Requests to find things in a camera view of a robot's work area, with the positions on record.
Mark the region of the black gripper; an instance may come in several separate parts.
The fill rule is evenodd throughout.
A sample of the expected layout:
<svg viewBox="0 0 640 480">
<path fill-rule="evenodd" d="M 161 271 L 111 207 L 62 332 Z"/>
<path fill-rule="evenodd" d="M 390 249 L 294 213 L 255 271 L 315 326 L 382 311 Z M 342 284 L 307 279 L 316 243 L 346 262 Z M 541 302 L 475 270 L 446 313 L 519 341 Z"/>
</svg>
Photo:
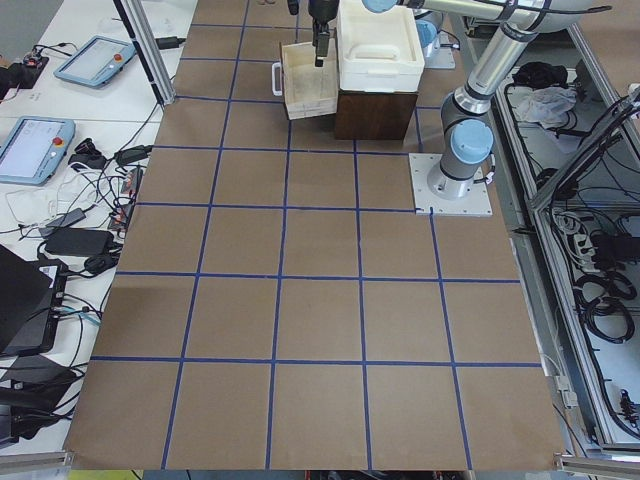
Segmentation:
<svg viewBox="0 0 640 480">
<path fill-rule="evenodd" d="M 315 47 L 315 67 L 323 67 L 323 59 L 317 56 L 326 56 L 329 49 L 331 30 L 327 21 L 313 20 L 313 46 Z"/>
</svg>

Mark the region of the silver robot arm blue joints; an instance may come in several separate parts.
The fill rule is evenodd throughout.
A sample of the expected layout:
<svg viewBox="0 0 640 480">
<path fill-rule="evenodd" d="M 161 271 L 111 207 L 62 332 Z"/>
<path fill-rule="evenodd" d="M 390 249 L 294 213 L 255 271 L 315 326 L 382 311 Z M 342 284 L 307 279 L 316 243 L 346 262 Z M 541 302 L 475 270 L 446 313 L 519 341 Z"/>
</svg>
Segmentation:
<svg viewBox="0 0 640 480">
<path fill-rule="evenodd" d="M 364 1 L 366 9 L 384 13 L 395 6 L 493 20 L 499 27 L 464 85 L 444 100 L 441 120 L 445 151 L 441 171 L 452 180 L 474 177 L 488 157 L 494 137 L 484 115 L 491 99 L 516 61 L 540 33 L 553 33 L 576 23 L 580 17 L 608 11 L 592 1 Z"/>
</svg>

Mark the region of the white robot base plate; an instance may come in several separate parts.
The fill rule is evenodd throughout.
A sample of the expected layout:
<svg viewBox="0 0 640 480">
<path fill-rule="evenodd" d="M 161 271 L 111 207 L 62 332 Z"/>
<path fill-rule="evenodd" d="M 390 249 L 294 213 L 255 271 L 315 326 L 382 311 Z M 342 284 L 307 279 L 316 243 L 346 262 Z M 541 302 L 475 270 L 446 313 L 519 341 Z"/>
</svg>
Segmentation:
<svg viewBox="0 0 640 480">
<path fill-rule="evenodd" d="M 493 210 L 481 167 L 474 177 L 452 180 L 440 169 L 441 154 L 411 153 L 410 176 L 417 215 L 491 217 Z"/>
</svg>

